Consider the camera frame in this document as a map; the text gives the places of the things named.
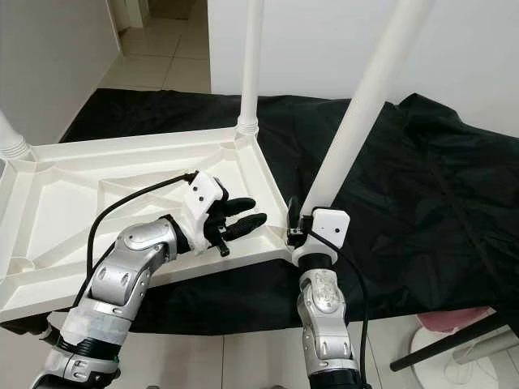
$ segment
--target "white tape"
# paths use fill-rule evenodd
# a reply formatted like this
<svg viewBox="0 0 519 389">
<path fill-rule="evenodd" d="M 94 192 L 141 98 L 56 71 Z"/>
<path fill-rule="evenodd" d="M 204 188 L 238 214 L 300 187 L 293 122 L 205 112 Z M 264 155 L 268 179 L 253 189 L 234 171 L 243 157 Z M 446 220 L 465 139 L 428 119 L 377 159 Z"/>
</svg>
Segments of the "white tape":
<svg viewBox="0 0 519 389">
<path fill-rule="evenodd" d="M 125 318 L 77 306 L 69 311 L 60 332 L 63 339 L 74 346 L 85 338 L 122 345 L 130 325 L 131 321 Z"/>
</svg>

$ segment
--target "white wall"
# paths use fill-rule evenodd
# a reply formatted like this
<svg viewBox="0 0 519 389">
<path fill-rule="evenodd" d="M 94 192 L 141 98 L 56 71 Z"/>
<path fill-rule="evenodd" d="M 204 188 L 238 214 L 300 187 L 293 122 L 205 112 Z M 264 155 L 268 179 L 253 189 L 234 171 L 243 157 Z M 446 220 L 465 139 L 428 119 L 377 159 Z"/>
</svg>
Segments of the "white wall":
<svg viewBox="0 0 519 389">
<path fill-rule="evenodd" d="M 0 0 L 0 107 L 56 143 L 118 55 L 106 0 Z"/>
<path fill-rule="evenodd" d="M 260 92 L 351 97 L 393 0 L 265 0 Z M 213 93 L 241 90 L 247 2 L 208 0 Z M 391 102 L 411 92 L 519 136 L 519 2 L 437 0 Z"/>
</svg>

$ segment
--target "black fabric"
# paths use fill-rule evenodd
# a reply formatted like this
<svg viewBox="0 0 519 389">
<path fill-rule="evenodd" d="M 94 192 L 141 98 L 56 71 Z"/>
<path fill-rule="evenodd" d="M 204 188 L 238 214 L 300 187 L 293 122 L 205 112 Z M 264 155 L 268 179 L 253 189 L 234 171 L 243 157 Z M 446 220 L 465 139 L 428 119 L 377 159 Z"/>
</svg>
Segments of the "black fabric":
<svg viewBox="0 0 519 389">
<path fill-rule="evenodd" d="M 347 100 L 262 97 L 258 141 L 285 200 L 304 199 Z M 64 142 L 233 126 L 239 97 L 100 89 Z M 334 207 L 367 278 L 371 318 L 493 306 L 517 330 L 519 141 L 419 95 L 386 104 Z M 350 318 L 353 271 L 338 261 Z M 150 289 L 132 331 L 225 334 L 300 325 L 298 269 L 275 259 Z"/>
</svg>

